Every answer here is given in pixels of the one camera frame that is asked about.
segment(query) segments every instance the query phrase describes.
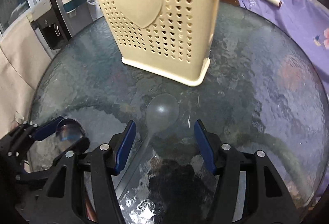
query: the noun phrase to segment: metal screw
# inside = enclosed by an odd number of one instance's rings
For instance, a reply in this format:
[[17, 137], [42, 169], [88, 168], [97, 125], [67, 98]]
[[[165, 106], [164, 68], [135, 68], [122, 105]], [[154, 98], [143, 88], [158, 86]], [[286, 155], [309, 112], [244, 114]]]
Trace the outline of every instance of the metal screw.
[[265, 156], [265, 153], [263, 151], [257, 151], [257, 155], [259, 157], [264, 157]]
[[68, 152], [65, 153], [65, 156], [66, 156], [67, 158], [70, 158], [70, 157], [72, 157], [73, 155], [74, 155], [73, 151], [68, 151]]
[[224, 143], [222, 144], [222, 149], [228, 151], [229, 149], [231, 149], [231, 145]]
[[109, 149], [109, 145], [107, 143], [104, 143], [102, 144], [101, 146], [99, 146], [99, 148], [102, 150], [102, 151], [106, 151]]

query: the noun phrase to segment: beige plastic basket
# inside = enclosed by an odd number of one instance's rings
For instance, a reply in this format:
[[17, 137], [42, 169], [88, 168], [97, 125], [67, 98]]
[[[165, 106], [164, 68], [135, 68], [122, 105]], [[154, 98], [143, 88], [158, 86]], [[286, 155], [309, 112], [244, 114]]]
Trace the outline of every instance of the beige plastic basket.
[[197, 86], [205, 77], [219, 0], [98, 0], [122, 62]]

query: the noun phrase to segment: purple cloth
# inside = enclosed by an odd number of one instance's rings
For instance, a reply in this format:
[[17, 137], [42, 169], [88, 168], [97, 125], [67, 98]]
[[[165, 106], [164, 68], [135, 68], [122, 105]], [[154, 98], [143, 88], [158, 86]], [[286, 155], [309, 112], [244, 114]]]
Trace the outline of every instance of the purple cloth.
[[329, 93], [329, 14], [310, 0], [281, 0], [277, 8], [266, 0], [239, 0], [289, 35], [315, 66]]

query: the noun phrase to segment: round glass table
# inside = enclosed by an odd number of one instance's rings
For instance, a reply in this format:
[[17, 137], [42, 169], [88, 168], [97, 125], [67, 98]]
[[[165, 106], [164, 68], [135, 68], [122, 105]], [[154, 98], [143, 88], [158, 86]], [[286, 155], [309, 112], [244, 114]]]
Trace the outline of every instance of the round glass table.
[[[312, 64], [272, 23], [224, 3], [210, 59], [198, 87], [124, 65], [105, 19], [99, 19], [49, 65], [31, 121], [77, 119], [90, 150], [122, 132], [129, 120], [136, 122], [126, 168], [113, 177], [127, 223], [205, 219], [218, 178], [200, 156], [193, 135], [197, 119], [239, 151], [264, 150], [302, 217], [328, 158], [327, 96]], [[62, 150], [55, 135], [35, 143], [32, 169], [48, 168]], [[245, 184], [241, 173], [234, 220], [241, 218]]]

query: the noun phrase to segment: basket base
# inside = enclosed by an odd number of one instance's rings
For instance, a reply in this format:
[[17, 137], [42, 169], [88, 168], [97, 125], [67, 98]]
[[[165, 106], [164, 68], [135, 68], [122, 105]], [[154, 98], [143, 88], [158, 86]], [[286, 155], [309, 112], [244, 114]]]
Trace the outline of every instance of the basket base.
[[146, 64], [142, 64], [142, 63], [137, 62], [137, 61], [125, 59], [124, 57], [122, 57], [121, 61], [126, 65], [131, 65], [131, 66], [137, 67], [139, 69], [142, 69], [142, 70], [145, 70], [145, 71], [148, 71], [148, 72], [151, 72], [151, 73], [154, 73], [154, 74], [166, 77], [166, 78], [170, 78], [172, 80], [178, 81], [178, 82], [180, 82], [184, 85], [190, 86], [190, 87], [195, 87], [195, 86], [198, 86], [202, 83], [202, 81], [203, 81], [203, 79], [206, 75], [206, 72], [208, 70], [208, 67], [210, 65], [210, 59], [205, 58], [203, 60], [203, 65], [202, 65], [200, 76], [198, 77], [197, 80], [191, 81], [191, 80], [188, 80], [186, 78], [182, 78], [180, 76], [174, 75], [172, 73], [154, 68], [152, 66], [148, 66]]

